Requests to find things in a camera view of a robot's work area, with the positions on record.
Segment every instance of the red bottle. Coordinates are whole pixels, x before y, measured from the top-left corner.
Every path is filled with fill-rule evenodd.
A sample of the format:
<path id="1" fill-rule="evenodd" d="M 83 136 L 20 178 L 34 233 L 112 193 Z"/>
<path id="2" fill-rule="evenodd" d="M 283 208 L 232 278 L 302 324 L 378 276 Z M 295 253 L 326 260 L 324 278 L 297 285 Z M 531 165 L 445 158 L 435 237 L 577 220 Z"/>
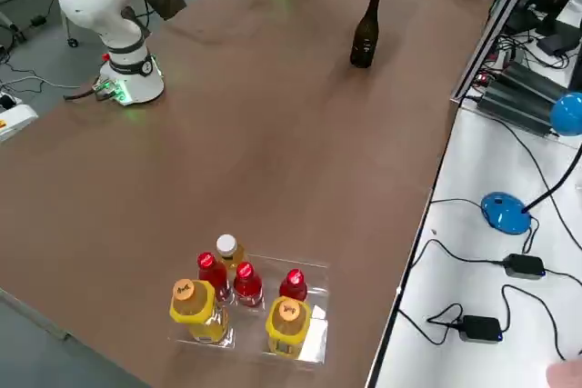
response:
<path id="1" fill-rule="evenodd" d="M 215 287 L 216 299 L 222 302 L 230 295 L 226 267 L 218 263 L 210 252 L 204 252 L 198 256 L 198 279 L 208 281 Z"/>
<path id="2" fill-rule="evenodd" d="M 281 286 L 279 286 L 279 295 L 291 297 L 295 300 L 303 302 L 307 298 L 307 284 L 303 272 L 298 268 L 294 268 L 289 273 Z"/>
<path id="3" fill-rule="evenodd" d="M 263 300 L 263 281 L 251 263 L 243 262 L 236 268 L 235 294 L 245 306 L 257 306 Z"/>

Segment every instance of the gray floor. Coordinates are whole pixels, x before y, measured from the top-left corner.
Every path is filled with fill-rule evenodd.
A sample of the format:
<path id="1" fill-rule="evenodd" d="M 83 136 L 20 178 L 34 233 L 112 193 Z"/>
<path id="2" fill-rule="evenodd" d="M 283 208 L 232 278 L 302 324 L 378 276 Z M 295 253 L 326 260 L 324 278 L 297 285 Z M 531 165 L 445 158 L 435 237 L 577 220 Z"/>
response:
<path id="1" fill-rule="evenodd" d="M 26 28 L 35 15 L 45 15 L 51 0 L 0 0 L 0 11 L 19 27 Z M 144 11 L 141 0 L 132 4 L 138 14 Z M 162 20 L 153 15 L 154 32 Z M 45 25 L 25 32 L 27 41 L 15 48 L 10 60 L 14 69 L 34 70 L 47 80 L 62 85 L 80 85 L 95 76 L 101 62 L 103 45 L 98 37 L 73 25 L 79 47 L 66 44 L 61 27 L 58 2 L 53 4 Z M 9 46 L 10 34 L 0 29 L 0 44 Z M 0 81 L 24 77 L 0 65 Z M 38 81 L 26 81 L 14 88 L 38 90 Z M 20 91 L 15 95 L 42 116 L 59 104 L 66 90 L 44 85 L 41 93 Z M 135 377 L 88 349 L 75 338 L 65 341 L 32 323 L 29 318 L 5 304 L 0 293 L 0 386 L 18 388 L 142 388 Z"/>
<path id="2" fill-rule="evenodd" d="M 60 341 L 1 302 L 0 320 L 0 386 L 147 387 L 75 338 Z"/>
<path id="3" fill-rule="evenodd" d="M 45 15 L 51 0 L 17 0 L 4 3 L 0 0 L 0 11 L 21 28 L 30 24 L 35 15 Z M 138 14 L 145 11 L 141 0 L 135 0 L 132 6 Z M 162 20 L 152 15 L 150 29 L 155 31 Z M 13 52 L 10 64 L 15 69 L 32 69 L 38 75 L 60 85 L 80 85 L 95 76 L 104 52 L 99 38 L 91 31 L 73 25 L 72 34 L 79 41 L 77 48 L 67 45 L 61 27 L 58 2 L 55 1 L 48 16 L 47 23 L 25 32 L 28 41 L 19 45 Z M 0 45 L 9 46 L 10 34 L 0 29 Z M 25 73 L 13 72 L 8 65 L 0 65 L 0 81 L 9 81 L 24 77 Z M 17 85 L 15 95 L 30 104 L 40 114 L 45 114 L 57 104 L 62 103 L 62 95 L 67 91 L 43 85 L 41 93 L 24 90 L 38 90 L 38 81 L 30 80 Z"/>

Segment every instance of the bottle cap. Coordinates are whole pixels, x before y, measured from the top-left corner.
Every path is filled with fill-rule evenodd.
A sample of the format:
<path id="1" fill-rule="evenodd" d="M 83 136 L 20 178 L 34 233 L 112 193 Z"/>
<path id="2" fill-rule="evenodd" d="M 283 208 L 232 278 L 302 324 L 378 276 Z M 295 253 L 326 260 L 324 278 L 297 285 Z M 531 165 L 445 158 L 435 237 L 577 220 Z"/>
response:
<path id="1" fill-rule="evenodd" d="M 210 252 L 204 252 L 198 255 L 198 267 L 210 268 L 215 264 L 215 257 Z"/>
<path id="2" fill-rule="evenodd" d="M 255 269 L 253 268 L 253 265 L 248 262 L 240 263 L 236 268 L 236 277 L 240 279 L 248 279 L 253 277 L 254 273 Z"/>
<path id="3" fill-rule="evenodd" d="M 299 307 L 299 302 L 293 299 L 285 299 L 279 305 L 279 315 L 286 322 L 293 322 L 299 317 L 301 313 L 301 308 Z"/>
<path id="4" fill-rule="evenodd" d="M 194 295 L 194 282 L 190 279 L 180 279 L 174 284 L 174 298 L 188 300 Z"/>
<path id="5" fill-rule="evenodd" d="M 287 273 L 287 282 L 293 286 L 302 285 L 306 281 L 303 276 L 303 272 L 298 268 L 294 268 L 289 273 Z"/>
<path id="6" fill-rule="evenodd" d="M 233 235 L 220 235 L 216 240 L 216 250 L 221 256 L 232 256 L 236 252 L 236 238 Z"/>

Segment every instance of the white bottle cap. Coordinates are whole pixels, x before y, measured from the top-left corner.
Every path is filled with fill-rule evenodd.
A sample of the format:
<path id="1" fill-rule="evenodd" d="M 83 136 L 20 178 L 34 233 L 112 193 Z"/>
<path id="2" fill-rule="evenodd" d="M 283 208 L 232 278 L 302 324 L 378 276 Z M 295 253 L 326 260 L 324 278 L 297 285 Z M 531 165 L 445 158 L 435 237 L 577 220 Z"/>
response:
<path id="1" fill-rule="evenodd" d="M 233 235 L 220 235 L 216 240 L 216 250 L 221 256 L 232 256 L 236 252 L 236 238 Z"/>

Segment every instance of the plastic bottle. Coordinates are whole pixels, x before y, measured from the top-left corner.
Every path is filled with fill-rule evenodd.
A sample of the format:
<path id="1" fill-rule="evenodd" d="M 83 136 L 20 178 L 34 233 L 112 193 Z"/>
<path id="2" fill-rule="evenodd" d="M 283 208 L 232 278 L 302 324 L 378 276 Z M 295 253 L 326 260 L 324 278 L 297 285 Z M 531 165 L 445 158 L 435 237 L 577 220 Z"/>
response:
<path id="1" fill-rule="evenodd" d="M 185 324 L 200 343 L 220 343 L 228 330 L 226 308 L 218 304 L 208 281 L 180 279 L 174 284 L 170 316 Z"/>
<path id="2" fill-rule="evenodd" d="M 257 306 L 263 300 L 263 281 L 251 263 L 243 262 L 236 268 L 235 294 L 245 306 Z"/>
<path id="3" fill-rule="evenodd" d="M 245 248 L 236 241 L 233 235 L 220 235 L 216 240 L 216 251 L 222 263 L 233 275 L 238 265 L 245 260 Z"/>
<path id="4" fill-rule="evenodd" d="M 218 263 L 210 252 L 198 256 L 198 279 L 208 281 L 215 287 L 216 299 L 223 302 L 230 295 L 230 286 L 226 274 L 226 267 Z"/>
<path id="5" fill-rule="evenodd" d="M 311 309 L 305 303 L 288 297 L 276 299 L 265 323 L 269 350 L 297 358 L 307 337 L 310 320 Z"/>
<path id="6" fill-rule="evenodd" d="M 306 278 L 301 270 L 294 268 L 287 273 L 281 286 L 279 286 L 279 295 L 291 297 L 301 302 L 307 298 Z"/>

